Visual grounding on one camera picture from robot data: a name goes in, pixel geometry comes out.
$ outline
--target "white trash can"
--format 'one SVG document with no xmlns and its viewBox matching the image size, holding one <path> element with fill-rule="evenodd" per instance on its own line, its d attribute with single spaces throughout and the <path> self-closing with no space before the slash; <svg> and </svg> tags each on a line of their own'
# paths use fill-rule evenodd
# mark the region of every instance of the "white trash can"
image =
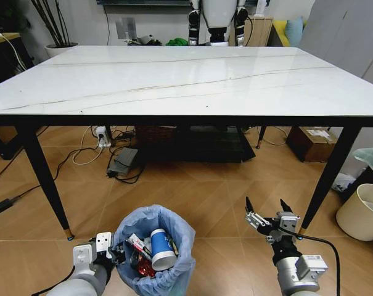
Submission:
<svg viewBox="0 0 373 296">
<path fill-rule="evenodd" d="M 373 240 L 373 184 L 362 184 L 337 212 L 337 223 L 348 235 Z"/>
</svg>

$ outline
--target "wicker basket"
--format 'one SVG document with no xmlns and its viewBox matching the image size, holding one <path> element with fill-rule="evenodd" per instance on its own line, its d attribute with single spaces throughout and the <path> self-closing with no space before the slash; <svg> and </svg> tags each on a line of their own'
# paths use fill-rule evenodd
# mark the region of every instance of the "wicker basket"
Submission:
<svg viewBox="0 0 373 296">
<path fill-rule="evenodd" d="M 165 144 L 173 141 L 176 126 L 136 125 L 136 137 L 144 145 Z"/>
</svg>

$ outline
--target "blue plastic bag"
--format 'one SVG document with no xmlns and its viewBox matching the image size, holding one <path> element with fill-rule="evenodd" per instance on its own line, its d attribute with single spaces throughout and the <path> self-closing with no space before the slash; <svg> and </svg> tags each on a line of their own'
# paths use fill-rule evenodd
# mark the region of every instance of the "blue plastic bag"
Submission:
<svg viewBox="0 0 373 296">
<path fill-rule="evenodd" d="M 138 276 L 130 267 L 132 248 L 125 244 L 126 263 L 118 265 L 118 273 L 125 284 L 142 296 L 181 296 L 186 294 L 196 261 L 192 257 L 195 236 L 194 229 L 180 216 L 160 205 L 138 208 L 130 213 L 119 225 L 114 235 L 114 243 L 124 242 L 132 233 L 138 237 L 149 237 L 150 233 L 163 228 L 169 233 L 178 248 L 175 265 L 154 278 Z"/>
</svg>

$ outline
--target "cardboard box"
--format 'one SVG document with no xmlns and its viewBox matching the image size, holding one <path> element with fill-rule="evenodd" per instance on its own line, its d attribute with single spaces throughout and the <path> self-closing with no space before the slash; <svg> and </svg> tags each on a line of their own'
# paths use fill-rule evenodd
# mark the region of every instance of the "cardboard box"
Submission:
<svg viewBox="0 0 373 296">
<path fill-rule="evenodd" d="M 327 162 L 337 138 L 327 128 L 294 126 L 286 143 L 302 162 Z"/>
</svg>

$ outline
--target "blue can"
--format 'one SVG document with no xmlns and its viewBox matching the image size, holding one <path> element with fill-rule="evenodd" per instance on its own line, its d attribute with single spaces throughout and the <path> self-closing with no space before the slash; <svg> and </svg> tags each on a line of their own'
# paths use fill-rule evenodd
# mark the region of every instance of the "blue can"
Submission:
<svg viewBox="0 0 373 296">
<path fill-rule="evenodd" d="M 173 267 L 177 258 L 166 231 L 162 228 L 152 231 L 150 242 L 152 244 L 152 268 L 156 271 L 163 271 Z"/>
</svg>

